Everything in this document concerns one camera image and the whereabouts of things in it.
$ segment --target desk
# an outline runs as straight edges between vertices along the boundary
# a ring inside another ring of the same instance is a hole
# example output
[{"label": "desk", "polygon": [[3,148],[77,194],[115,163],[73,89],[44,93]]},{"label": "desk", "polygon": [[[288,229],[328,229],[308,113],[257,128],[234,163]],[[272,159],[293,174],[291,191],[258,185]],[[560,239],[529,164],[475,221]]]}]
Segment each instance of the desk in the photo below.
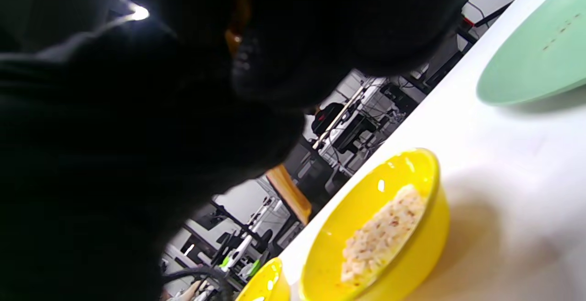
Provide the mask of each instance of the desk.
[{"label": "desk", "polygon": [[545,0],[515,0],[280,258],[298,281],[328,215],[395,153],[437,154],[450,203],[450,237],[409,301],[586,300],[586,88],[515,108],[480,103],[482,70]]},{"label": "desk", "polygon": [[[379,89],[384,84],[385,84],[385,78],[377,78],[375,80],[370,81],[369,84],[366,84],[364,86],[363,90],[359,90],[362,92],[362,95],[358,96],[356,98],[356,101],[360,101],[360,104],[358,105],[357,109],[354,110],[354,112],[352,113],[352,116],[350,116],[350,119],[346,120],[343,123],[337,124],[337,126],[334,126],[334,128],[329,132],[329,136],[324,138],[324,141],[323,141],[324,147],[322,147],[322,149],[320,149],[321,157],[324,157],[324,158],[335,158],[336,157],[336,156],[329,154],[331,151],[335,151],[335,149],[333,149],[333,147],[331,145],[342,134],[343,130],[350,125],[350,122],[352,120],[356,119],[356,116],[358,116],[358,113],[360,112],[361,109],[366,112],[369,112],[370,109],[368,109],[368,107],[369,106],[375,107],[375,105],[371,105],[371,103],[376,102],[377,97],[379,97],[379,99],[384,98],[385,101],[387,101],[387,99],[383,95],[383,93],[379,92]],[[375,112],[373,115],[380,116],[380,113]]]}]

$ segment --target person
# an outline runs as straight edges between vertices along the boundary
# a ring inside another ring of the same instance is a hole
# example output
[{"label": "person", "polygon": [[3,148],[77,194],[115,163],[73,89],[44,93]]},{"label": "person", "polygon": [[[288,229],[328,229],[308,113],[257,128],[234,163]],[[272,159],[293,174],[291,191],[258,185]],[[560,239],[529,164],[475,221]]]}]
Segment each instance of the person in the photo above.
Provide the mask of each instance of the person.
[{"label": "person", "polygon": [[233,0],[131,1],[150,16],[0,54],[3,301],[159,299],[194,209],[281,163],[352,68],[424,62],[465,2],[250,0],[232,59]]},{"label": "person", "polygon": [[316,106],[314,110],[309,111],[308,115],[315,117],[314,121],[311,123],[311,130],[314,134],[318,137],[321,136],[343,109],[343,104],[332,102],[326,105],[324,109],[320,109],[320,106]]},{"label": "person", "polygon": [[186,290],[178,296],[173,297],[166,290],[161,294],[160,301],[191,301],[196,295],[197,291],[203,291],[206,288],[207,283],[202,283],[200,280],[193,282]]}]

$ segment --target white table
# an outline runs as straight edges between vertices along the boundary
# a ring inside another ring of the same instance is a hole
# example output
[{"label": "white table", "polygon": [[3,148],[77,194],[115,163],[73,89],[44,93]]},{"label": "white table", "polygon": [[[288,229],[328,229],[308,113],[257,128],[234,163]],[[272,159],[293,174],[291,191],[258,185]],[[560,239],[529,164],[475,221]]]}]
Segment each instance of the white table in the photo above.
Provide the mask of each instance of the white table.
[{"label": "white table", "polygon": [[586,88],[517,108],[478,101],[496,49],[545,0],[517,0],[285,249],[292,300],[312,242],[350,189],[404,149],[441,163],[452,212],[442,258],[411,301],[586,300]]}]

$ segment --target cable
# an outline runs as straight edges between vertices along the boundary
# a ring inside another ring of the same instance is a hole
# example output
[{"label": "cable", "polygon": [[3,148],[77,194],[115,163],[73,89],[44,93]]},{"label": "cable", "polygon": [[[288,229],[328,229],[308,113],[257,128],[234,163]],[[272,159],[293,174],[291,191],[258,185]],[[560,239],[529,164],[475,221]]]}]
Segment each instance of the cable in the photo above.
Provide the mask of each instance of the cable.
[{"label": "cable", "polygon": [[480,9],[477,5],[474,5],[473,3],[471,3],[470,1],[466,2],[467,4],[470,4],[472,7],[474,7],[478,13],[480,13],[480,15],[482,16],[482,18],[485,18],[486,16],[484,15],[484,12],[482,11],[482,9]]}]

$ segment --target food in bowl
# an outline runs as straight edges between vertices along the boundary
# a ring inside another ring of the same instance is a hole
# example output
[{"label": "food in bowl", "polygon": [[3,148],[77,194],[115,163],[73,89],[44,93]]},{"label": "food in bowl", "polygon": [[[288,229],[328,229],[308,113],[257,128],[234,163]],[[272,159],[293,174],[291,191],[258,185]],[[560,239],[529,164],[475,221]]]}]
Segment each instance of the food in bowl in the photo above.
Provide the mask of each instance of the food in bowl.
[{"label": "food in bowl", "polygon": [[426,201],[412,184],[402,187],[347,240],[342,281],[367,284],[372,274],[389,264],[419,223]]}]

